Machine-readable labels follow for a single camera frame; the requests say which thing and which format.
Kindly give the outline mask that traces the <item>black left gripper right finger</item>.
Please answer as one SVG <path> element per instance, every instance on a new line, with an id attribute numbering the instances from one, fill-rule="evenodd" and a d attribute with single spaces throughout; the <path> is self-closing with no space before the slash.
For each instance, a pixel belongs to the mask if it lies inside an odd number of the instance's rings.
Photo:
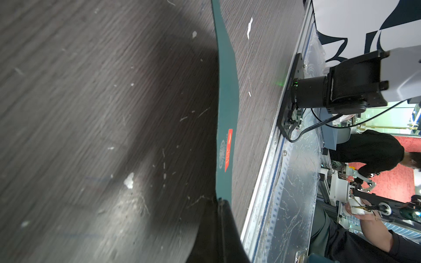
<path id="1" fill-rule="evenodd" d="M 218 200 L 218 262 L 249 263 L 227 200 Z"/>

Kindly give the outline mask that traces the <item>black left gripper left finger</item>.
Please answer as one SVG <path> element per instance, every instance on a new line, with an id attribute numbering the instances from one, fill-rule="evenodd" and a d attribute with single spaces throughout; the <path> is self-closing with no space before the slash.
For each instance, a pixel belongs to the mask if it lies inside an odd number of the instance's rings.
<path id="1" fill-rule="evenodd" d="M 186 262 L 219 262 L 219 217 L 216 199 L 206 202 L 196 239 Z"/>

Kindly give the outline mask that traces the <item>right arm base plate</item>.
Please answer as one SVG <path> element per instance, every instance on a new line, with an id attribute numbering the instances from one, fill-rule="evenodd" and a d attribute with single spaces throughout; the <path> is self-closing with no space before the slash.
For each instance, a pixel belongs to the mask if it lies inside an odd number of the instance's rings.
<path id="1" fill-rule="evenodd" d="M 293 59 L 293 64 L 287 83 L 285 86 L 284 97 L 278 113 L 276 125 L 283 137 L 287 138 L 289 131 L 295 123 L 299 121 L 300 110 L 296 103 L 296 89 L 298 81 L 303 80 L 304 60 L 301 53 L 297 53 Z"/>

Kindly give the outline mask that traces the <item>dark green envelope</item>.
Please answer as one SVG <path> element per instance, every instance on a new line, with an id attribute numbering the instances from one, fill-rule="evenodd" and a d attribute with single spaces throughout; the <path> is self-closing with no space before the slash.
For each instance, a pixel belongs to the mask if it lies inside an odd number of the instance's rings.
<path id="1" fill-rule="evenodd" d="M 211 1 L 218 48 L 218 125 L 216 196 L 232 202 L 232 167 L 239 117 L 239 80 L 235 52 L 221 13 L 220 2 Z"/>

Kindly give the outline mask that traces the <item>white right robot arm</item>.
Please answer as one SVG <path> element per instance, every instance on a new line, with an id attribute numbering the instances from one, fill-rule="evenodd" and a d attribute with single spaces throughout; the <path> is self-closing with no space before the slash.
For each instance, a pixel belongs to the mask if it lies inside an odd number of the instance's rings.
<path id="1" fill-rule="evenodd" d="M 420 46 L 376 50 L 347 59 L 331 67 L 326 76 L 297 80 L 292 86 L 294 106 L 325 108 L 339 115 L 360 114 L 420 95 Z"/>

